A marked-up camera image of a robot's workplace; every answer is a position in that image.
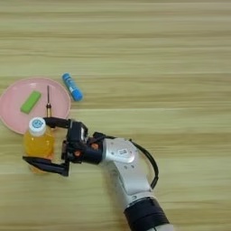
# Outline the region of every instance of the orange liquid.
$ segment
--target orange liquid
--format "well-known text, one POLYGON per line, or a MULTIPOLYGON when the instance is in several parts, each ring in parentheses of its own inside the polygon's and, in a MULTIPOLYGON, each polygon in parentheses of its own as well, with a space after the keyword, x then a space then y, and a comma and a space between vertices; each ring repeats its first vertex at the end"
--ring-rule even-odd
MULTIPOLYGON (((46 133, 40 137, 34 137, 27 131, 23 137, 24 151, 28 156, 52 159, 54 154, 54 136, 47 126, 46 133)), ((31 167, 32 172, 42 173, 35 167, 31 167)))

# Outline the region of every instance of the plastic bottle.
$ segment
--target plastic bottle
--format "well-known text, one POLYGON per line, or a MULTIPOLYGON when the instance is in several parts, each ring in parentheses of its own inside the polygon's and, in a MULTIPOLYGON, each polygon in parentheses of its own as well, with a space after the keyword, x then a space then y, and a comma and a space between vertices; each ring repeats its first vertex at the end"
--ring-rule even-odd
POLYGON ((81 91, 77 88, 74 79, 70 76, 69 73, 65 73, 62 76, 62 80, 67 86, 69 92, 71 93, 75 101, 80 101, 83 98, 81 91))
MULTIPOLYGON (((54 153, 54 136, 52 130, 41 117, 33 118, 29 129, 23 137, 24 151, 28 156, 52 159, 54 153)), ((32 167, 32 172, 43 172, 32 167)))

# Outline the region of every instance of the black cable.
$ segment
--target black cable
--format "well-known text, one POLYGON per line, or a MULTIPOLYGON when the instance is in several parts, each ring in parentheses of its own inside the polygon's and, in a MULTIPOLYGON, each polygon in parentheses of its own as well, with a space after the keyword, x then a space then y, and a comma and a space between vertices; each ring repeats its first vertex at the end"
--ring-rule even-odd
POLYGON ((156 184, 157 184, 157 181, 159 179, 159 169, 158 169, 158 166, 157 166, 157 163, 155 161, 155 159, 152 157, 152 155, 146 150, 144 149, 141 145, 133 142, 132 140, 130 140, 130 142, 133 143, 133 145, 138 148, 145 156, 146 158, 149 160, 149 162, 151 163, 153 169, 154 169, 154 172, 155 172, 155 176, 154 176, 154 179, 152 180, 152 183, 151 183, 151 187, 152 189, 155 188, 156 184))
MULTIPOLYGON (((91 142, 89 142, 88 144, 92 144, 92 143, 96 143, 96 142, 99 142, 103 139, 115 139, 116 137, 114 136, 110 136, 110 135, 104 135, 104 134, 101 134, 98 138, 96 138, 95 140, 92 140, 91 142)), ((155 176, 152 180, 152 183, 151 183, 151 187, 152 189, 155 188, 156 184, 157 184, 157 181, 159 179, 159 169, 158 169, 158 166, 157 166, 157 163, 155 161, 155 159, 152 157, 152 155, 146 150, 144 149, 141 145, 139 145, 138 143, 135 143, 132 141, 132 139, 129 140, 137 149, 139 149, 145 156, 146 158, 149 160, 149 162, 151 163, 152 167, 153 167, 153 170, 154 170, 154 173, 155 173, 155 176)))

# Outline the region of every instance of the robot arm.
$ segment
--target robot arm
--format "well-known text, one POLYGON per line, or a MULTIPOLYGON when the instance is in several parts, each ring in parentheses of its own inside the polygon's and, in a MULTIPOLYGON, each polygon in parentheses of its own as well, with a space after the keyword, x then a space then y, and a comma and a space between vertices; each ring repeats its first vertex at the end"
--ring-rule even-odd
POLYGON ((89 138, 88 129, 81 122, 59 118, 45 120, 50 127, 68 129, 67 140, 62 146, 61 158, 64 163, 55 164, 50 160, 24 156, 27 162, 43 171, 63 176, 69 175, 70 162, 101 164, 110 174, 132 231, 174 230, 152 193, 157 180, 151 186, 140 169, 139 152, 136 148, 139 145, 100 133, 94 133, 89 138))

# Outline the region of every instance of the green eraser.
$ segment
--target green eraser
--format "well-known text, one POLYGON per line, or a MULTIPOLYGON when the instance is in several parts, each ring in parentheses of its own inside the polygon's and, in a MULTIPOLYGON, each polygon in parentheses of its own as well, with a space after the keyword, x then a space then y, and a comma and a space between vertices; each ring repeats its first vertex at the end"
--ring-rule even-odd
POLYGON ((25 114, 29 114, 32 108, 36 105, 36 103, 40 99, 40 97, 41 97, 41 93, 34 90, 21 106, 20 108, 21 112, 24 112, 25 114))

